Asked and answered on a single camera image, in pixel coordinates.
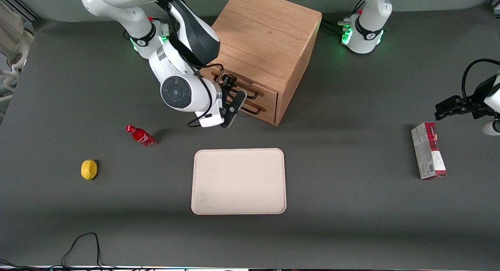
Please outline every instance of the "yellow lemon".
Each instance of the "yellow lemon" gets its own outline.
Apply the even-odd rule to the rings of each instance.
[[[82,177],[91,180],[97,174],[97,164],[93,160],[86,160],[82,163]]]

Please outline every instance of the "table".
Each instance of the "table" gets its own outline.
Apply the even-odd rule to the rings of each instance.
[[[161,101],[118,23],[35,23],[0,127],[1,257],[57,264],[78,235],[96,232],[107,264],[498,269],[498,137],[470,116],[438,122],[449,176],[425,182],[410,134],[459,94],[471,61],[498,59],[491,6],[397,12],[387,27],[369,55],[322,30],[280,127],[240,114],[230,129],[190,129],[193,114]],[[473,68],[470,92],[497,70]],[[137,144],[129,123],[159,144]],[[286,211],[194,215],[193,157],[216,148],[281,148]],[[86,159],[99,162],[92,182],[80,177]],[[68,258],[94,262],[91,237]]]

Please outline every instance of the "white robotic arm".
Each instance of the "white robotic arm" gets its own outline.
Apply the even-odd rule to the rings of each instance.
[[[168,40],[163,38],[164,26],[158,21],[151,22],[138,7],[149,2],[157,2],[172,24],[173,19],[179,23],[179,29],[173,29]],[[195,120],[202,127],[230,126],[246,93],[237,97],[239,100],[232,108],[226,108],[220,86],[201,77],[197,68],[217,58],[220,40],[183,0],[82,0],[82,3],[90,13],[112,18],[125,27],[136,50],[149,59],[165,104],[178,111],[195,112]]]
[[[134,49],[145,59],[163,44],[168,25],[151,22],[138,5],[154,0],[82,0],[85,9],[98,17],[118,21],[129,33]]]
[[[452,97],[436,104],[436,120],[448,116],[472,113],[474,119],[493,116],[495,119],[482,124],[481,130],[489,136],[500,136],[500,71],[480,83],[470,96],[466,93],[466,78],[470,69],[477,63],[488,62],[500,65],[493,59],[477,59],[468,65],[462,77],[462,96]]]
[[[393,5],[389,0],[365,1],[361,15],[355,13],[342,22],[348,25],[342,44],[360,54],[371,52],[380,43],[384,33],[382,28],[393,13]]]

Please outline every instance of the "wooden box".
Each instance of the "wooden box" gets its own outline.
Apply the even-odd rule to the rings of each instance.
[[[243,109],[279,125],[311,59],[321,13],[285,0],[229,0],[212,26],[220,38],[213,63],[237,77]],[[202,70],[214,79],[218,68]]]

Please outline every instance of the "red bottle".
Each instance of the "red bottle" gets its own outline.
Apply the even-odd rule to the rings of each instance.
[[[127,132],[140,144],[147,148],[153,148],[156,145],[156,139],[149,135],[144,129],[136,128],[133,125],[127,125]]]

